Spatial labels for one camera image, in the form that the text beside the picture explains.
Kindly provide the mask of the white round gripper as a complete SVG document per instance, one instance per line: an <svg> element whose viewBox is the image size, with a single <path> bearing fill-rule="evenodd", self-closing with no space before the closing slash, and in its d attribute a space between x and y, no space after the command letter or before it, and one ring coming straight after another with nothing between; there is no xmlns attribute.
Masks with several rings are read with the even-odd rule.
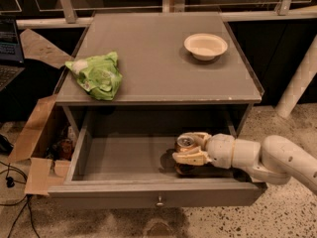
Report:
<svg viewBox="0 0 317 238"><path fill-rule="evenodd" d="M193 149L174 152L172 157L183 165L203 166L211 163L214 167L228 169L232 165L234 143L235 138L231 135L216 134L211 137L206 132L183 133L179 136L179 146Z"/></svg>

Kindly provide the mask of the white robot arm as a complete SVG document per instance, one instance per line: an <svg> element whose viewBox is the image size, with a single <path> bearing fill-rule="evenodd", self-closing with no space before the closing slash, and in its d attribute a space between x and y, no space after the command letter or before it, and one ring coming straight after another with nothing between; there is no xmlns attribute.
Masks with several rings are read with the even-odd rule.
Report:
<svg viewBox="0 0 317 238"><path fill-rule="evenodd" d="M286 184L295 178L317 193L317 159L277 135L259 143L226 134L184 133L177 138L172 157L179 165L239 169L271 184Z"/></svg>

